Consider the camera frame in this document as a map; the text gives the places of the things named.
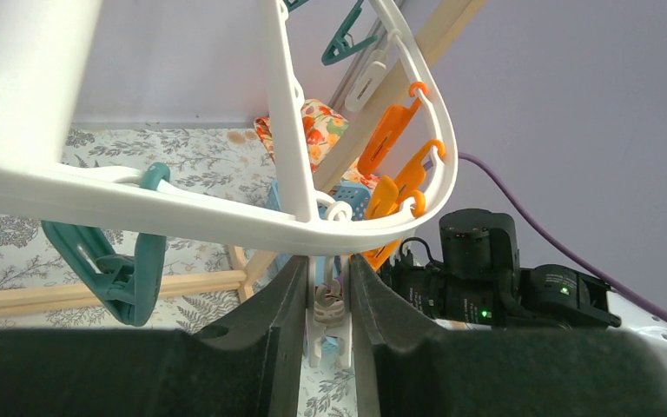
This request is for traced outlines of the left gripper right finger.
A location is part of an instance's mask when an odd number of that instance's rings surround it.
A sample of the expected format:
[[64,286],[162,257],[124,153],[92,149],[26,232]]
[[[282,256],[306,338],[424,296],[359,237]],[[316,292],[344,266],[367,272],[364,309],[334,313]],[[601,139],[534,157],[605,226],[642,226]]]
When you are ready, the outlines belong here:
[[667,416],[667,370],[626,331],[449,330],[350,260],[361,416]]

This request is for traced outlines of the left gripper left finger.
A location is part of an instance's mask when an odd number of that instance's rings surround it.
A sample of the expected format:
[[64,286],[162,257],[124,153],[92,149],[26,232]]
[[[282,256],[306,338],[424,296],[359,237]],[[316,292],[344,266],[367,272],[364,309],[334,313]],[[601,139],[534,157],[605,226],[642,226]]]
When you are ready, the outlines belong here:
[[0,330],[0,416],[293,416],[308,260],[195,334]]

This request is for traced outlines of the white clothespin clip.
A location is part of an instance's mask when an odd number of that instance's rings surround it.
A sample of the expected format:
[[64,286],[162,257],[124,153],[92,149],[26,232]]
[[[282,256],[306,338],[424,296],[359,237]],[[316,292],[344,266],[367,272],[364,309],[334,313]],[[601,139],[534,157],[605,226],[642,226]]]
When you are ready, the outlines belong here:
[[337,340],[338,366],[350,368],[353,341],[349,293],[350,257],[339,256],[338,275],[334,275],[333,256],[324,257],[322,275],[318,270],[319,259],[320,257],[309,257],[307,267],[306,339],[309,366],[319,366],[322,342],[326,337],[333,337]]

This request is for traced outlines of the light blue plastic basket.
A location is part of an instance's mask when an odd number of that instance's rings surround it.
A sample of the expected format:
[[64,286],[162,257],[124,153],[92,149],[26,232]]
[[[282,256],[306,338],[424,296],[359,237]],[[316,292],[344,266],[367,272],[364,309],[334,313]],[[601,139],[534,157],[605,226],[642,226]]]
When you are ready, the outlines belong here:
[[[355,182],[340,182],[340,184],[334,186],[328,194],[335,201],[346,202],[352,207],[353,214],[350,216],[352,221],[364,220],[365,211],[372,194],[369,188]],[[280,197],[276,179],[274,179],[271,183],[265,207],[274,211],[280,211]],[[325,220],[327,206],[325,204],[318,203],[318,210],[320,218]],[[280,253],[275,257],[274,264],[278,270],[282,270],[290,258],[290,254]],[[325,256],[319,256],[316,258],[316,266],[318,269],[317,274],[319,275],[318,278],[322,278],[321,275],[324,273],[323,268],[325,267],[325,259]]]

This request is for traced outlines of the wooden drying rack frame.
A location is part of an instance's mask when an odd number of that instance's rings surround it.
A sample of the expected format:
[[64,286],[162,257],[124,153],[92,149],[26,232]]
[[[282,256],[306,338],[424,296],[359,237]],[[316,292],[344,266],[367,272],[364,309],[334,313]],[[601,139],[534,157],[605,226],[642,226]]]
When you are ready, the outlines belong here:
[[422,199],[400,202],[377,220],[322,220],[322,192],[310,169],[300,109],[303,90],[294,75],[282,1],[260,1],[264,80],[275,142],[280,211],[178,189],[166,180],[144,189],[139,169],[78,168],[61,161],[102,5],[98,1],[0,1],[0,214],[103,229],[221,242],[295,255],[349,255],[377,248],[431,219],[457,179],[457,140],[430,72],[481,8],[479,1],[444,1],[429,24],[413,34],[399,7],[375,1],[380,21],[398,43],[400,63],[378,87],[361,119],[346,132],[339,169],[357,156],[356,132],[406,82],[423,82],[421,98],[435,143],[434,174]]

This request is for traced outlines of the white round clip hanger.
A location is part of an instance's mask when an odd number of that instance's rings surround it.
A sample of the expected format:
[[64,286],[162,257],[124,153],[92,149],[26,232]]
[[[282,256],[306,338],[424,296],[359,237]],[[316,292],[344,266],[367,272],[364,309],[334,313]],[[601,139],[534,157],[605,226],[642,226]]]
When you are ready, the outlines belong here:
[[170,236],[294,255],[344,255],[392,242],[446,203],[458,170],[450,118],[426,108],[435,144],[426,188],[380,219],[320,218],[302,131],[300,88],[268,3],[278,130],[269,154],[250,129],[73,133],[71,123],[102,5],[0,1],[0,216]]

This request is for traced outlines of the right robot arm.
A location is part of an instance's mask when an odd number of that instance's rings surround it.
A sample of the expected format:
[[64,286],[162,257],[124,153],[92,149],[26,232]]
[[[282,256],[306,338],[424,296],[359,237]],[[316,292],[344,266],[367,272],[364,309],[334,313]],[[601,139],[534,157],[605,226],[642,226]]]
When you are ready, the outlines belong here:
[[667,368],[667,321],[611,284],[558,264],[519,264],[514,220],[482,208],[439,220],[442,258],[420,266],[413,253],[379,270],[381,280],[431,319],[489,328],[595,328],[632,332]]

